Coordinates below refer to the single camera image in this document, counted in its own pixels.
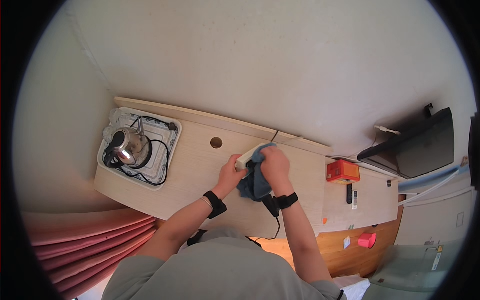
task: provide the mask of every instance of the orange box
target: orange box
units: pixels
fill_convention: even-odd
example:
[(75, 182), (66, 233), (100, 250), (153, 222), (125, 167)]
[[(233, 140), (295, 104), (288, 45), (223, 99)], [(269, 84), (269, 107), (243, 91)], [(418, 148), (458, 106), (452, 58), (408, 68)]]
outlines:
[(359, 166), (343, 159), (328, 164), (327, 181), (340, 184), (350, 184), (360, 181)]

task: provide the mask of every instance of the paper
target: paper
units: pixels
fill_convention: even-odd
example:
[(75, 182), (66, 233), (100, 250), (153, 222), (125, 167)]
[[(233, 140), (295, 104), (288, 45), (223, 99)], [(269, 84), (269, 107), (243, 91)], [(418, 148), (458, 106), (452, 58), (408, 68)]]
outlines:
[(348, 247), (350, 245), (350, 235), (347, 236), (346, 238), (344, 238), (343, 240), (343, 249), (345, 249), (346, 247)]

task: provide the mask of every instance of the black monitor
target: black monitor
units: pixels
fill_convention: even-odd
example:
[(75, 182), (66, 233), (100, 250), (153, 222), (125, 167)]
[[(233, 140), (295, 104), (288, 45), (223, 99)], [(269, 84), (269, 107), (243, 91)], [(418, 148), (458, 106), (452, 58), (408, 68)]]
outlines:
[(444, 108), (410, 130), (363, 150), (357, 159), (410, 179), (451, 164), (454, 149), (452, 112)]

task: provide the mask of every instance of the wooden floor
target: wooden floor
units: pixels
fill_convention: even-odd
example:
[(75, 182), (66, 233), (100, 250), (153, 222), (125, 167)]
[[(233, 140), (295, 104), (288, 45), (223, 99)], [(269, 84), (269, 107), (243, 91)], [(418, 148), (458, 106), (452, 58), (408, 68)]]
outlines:
[[(398, 200), (404, 200), (403, 197), (403, 195), (399, 195)], [(369, 226), (351, 230), (320, 233), (317, 236), (318, 249), (320, 249), (320, 253), (325, 259), (332, 277), (354, 274), (360, 274), (361, 277), (364, 277), (374, 272), (387, 247), (393, 245), (395, 242), (402, 212), (403, 205), (398, 207), (396, 220), (379, 224), (375, 228)], [(164, 221), (160, 219), (156, 221), (159, 227), (163, 223)], [(364, 232), (375, 232), (377, 234), (376, 243), (371, 249), (360, 247), (357, 244), (359, 236)], [(343, 249), (343, 239), (349, 235), (350, 246)], [(258, 242), (265, 251), (280, 255), (294, 268), (292, 253), (288, 247), (287, 239), (260, 239)]]

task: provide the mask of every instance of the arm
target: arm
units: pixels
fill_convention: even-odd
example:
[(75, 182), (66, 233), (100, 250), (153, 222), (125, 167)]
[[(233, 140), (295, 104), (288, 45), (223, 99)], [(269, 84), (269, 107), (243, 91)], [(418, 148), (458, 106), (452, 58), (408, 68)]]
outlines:
[[(288, 179), (290, 164), (287, 157), (277, 147), (271, 146), (261, 150), (265, 156), (261, 170), (275, 196), (289, 196), (294, 193)], [(318, 280), (332, 281), (325, 261), (318, 249), (315, 234), (300, 203), (282, 210), (288, 246), (292, 251), (295, 272), (304, 281), (311, 283)]]
[[(230, 156), (228, 162), (220, 170), (218, 183), (212, 188), (212, 192), (219, 199), (225, 198), (247, 173), (247, 169), (240, 172), (235, 170), (235, 161), (240, 156), (240, 154)], [(211, 212), (210, 205), (202, 199), (187, 205), (174, 213), (156, 231), (140, 249), (138, 255), (153, 256), (166, 261), (178, 252), (180, 246), (200, 227)]]

